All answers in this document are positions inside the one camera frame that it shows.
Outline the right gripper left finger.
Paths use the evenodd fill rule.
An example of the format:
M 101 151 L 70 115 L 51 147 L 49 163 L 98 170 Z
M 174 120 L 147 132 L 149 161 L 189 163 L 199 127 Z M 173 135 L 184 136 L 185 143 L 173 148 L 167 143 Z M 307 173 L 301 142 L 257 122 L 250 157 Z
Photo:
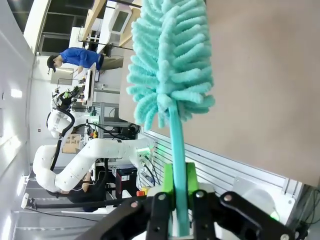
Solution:
M 166 164 L 161 192 L 154 196 L 125 200 L 77 239 L 132 240 L 146 233 L 146 240 L 167 240 L 173 196 L 173 165 Z

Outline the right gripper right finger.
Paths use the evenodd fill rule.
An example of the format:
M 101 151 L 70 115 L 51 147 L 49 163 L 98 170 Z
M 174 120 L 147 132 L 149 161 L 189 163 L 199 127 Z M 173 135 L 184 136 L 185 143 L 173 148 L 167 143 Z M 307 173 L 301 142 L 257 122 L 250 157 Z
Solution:
M 293 240 L 295 234 L 269 214 L 233 191 L 221 196 L 200 188 L 196 167 L 186 164 L 188 205 L 192 211 L 193 238 L 218 240 L 215 223 L 240 240 Z

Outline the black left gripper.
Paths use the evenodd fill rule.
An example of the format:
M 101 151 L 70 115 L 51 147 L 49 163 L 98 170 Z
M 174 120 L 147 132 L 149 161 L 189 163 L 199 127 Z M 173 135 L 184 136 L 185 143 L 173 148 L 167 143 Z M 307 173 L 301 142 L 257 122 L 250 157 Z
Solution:
M 75 86 L 73 89 L 68 88 L 64 92 L 60 92 L 59 87 L 57 87 L 52 92 L 52 108 L 68 111 L 77 101 L 79 92 L 80 88 L 78 86 Z

